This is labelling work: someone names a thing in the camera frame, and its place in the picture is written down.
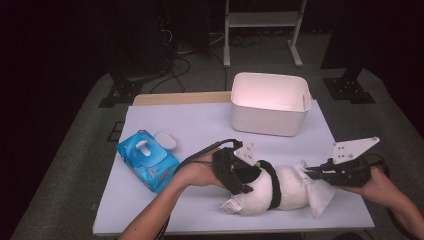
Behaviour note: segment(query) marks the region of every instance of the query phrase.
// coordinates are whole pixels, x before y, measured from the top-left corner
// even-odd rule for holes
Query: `white plastic bin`
[[[305,79],[296,76],[239,73],[231,92],[234,129],[295,136],[311,108]]]

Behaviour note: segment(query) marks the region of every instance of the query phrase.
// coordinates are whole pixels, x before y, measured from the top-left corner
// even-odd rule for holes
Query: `blue wipes package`
[[[158,193],[171,180],[179,162],[145,130],[116,145],[118,153],[150,191]]]

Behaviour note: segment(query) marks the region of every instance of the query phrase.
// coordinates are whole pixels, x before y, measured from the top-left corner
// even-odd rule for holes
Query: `white metal frame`
[[[230,28],[235,27],[290,27],[294,26],[293,38],[287,41],[294,63],[302,67],[303,63],[297,52],[296,42],[302,24],[307,0],[302,0],[299,11],[291,12],[257,12],[257,13],[230,13],[229,0],[225,2],[225,43],[224,67],[230,67],[230,47],[228,38]]]

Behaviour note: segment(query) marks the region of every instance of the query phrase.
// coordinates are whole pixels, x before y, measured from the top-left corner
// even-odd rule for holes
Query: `human arm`
[[[340,188],[389,208],[405,230],[424,239],[424,218],[417,206],[379,168],[371,168],[371,179],[363,187]]]
[[[182,192],[189,186],[216,185],[223,187],[215,177],[210,164],[213,150],[197,159],[198,162],[181,168],[166,187],[150,202],[149,205],[127,226],[119,240],[154,239],[172,210]]]

